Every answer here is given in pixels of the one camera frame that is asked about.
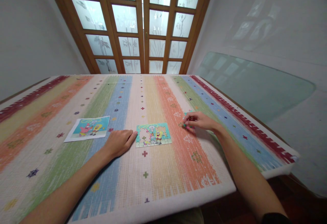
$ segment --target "yellow stripe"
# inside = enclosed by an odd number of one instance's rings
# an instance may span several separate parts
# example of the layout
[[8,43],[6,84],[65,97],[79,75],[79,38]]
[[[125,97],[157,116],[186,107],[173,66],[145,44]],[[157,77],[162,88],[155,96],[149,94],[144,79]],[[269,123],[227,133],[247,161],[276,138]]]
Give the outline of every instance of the yellow stripe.
[[14,133],[19,126],[27,122],[39,110],[47,106],[54,98],[76,81],[76,78],[78,78],[78,76],[65,79],[41,97],[17,111],[10,118],[0,123],[0,143]]
[[[165,115],[156,90],[153,77],[143,77],[145,83],[145,99],[149,124],[165,123]],[[175,152],[171,144],[148,147],[152,157],[153,200],[185,193],[182,174],[179,174]]]

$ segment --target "hand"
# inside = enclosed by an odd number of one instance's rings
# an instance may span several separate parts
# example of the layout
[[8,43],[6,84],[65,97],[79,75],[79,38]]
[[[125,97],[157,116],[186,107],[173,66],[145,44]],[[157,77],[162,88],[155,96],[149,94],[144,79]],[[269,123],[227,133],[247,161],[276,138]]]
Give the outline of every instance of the hand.
[[189,112],[184,118],[188,126],[197,126],[205,130],[214,130],[222,127],[219,123],[204,115],[202,112]]
[[121,156],[130,148],[136,136],[137,131],[133,132],[132,130],[115,130],[111,132],[107,142],[100,149],[102,157],[109,163],[114,158]]

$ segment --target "floor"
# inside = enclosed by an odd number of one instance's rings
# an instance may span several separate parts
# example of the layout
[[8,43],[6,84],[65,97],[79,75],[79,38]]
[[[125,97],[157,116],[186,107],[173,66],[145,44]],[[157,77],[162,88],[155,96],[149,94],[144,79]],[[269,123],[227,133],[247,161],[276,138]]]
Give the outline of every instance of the floor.
[[[314,197],[287,176],[268,180],[293,224],[327,223],[327,200]],[[254,224],[256,220],[239,192],[202,206],[205,224]]]

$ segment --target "cartoon character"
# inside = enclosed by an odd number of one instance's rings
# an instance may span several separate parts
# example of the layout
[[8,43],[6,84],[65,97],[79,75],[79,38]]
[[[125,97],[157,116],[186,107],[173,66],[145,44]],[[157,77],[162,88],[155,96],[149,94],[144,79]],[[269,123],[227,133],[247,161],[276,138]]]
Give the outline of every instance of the cartoon character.
[[93,121],[91,122],[92,126],[94,126],[94,125],[96,124],[96,122],[98,122],[98,120],[93,120]]
[[149,146],[150,145],[150,142],[144,141],[143,144],[144,144],[144,146]]
[[163,134],[162,131],[157,131],[156,133],[156,141],[159,145],[161,145],[162,134]]
[[93,126],[90,128],[90,124],[87,123],[87,125],[85,126],[85,128],[80,127],[81,132],[79,133],[79,136],[86,136],[86,134],[88,133],[89,130],[93,129]]
[[155,127],[153,125],[149,126],[149,131],[151,133],[151,136],[150,136],[151,143],[156,142],[156,138],[154,136],[154,129],[155,129]]
[[93,131],[92,131],[92,134],[90,134],[90,135],[95,135],[95,134],[100,130],[101,127],[102,127],[102,125],[97,124],[97,125],[94,127],[94,129],[93,129]]

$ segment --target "forearm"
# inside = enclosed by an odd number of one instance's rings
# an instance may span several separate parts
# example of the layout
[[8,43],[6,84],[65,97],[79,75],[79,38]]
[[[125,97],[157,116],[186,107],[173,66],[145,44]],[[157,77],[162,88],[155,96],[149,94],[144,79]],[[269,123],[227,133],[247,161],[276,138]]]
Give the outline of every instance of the forearm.
[[228,132],[217,125],[213,130],[217,136],[228,161],[235,184],[249,204],[258,221],[266,213],[286,213],[268,182],[245,156]]
[[110,161],[101,150],[50,194],[21,223],[64,223],[99,171]]

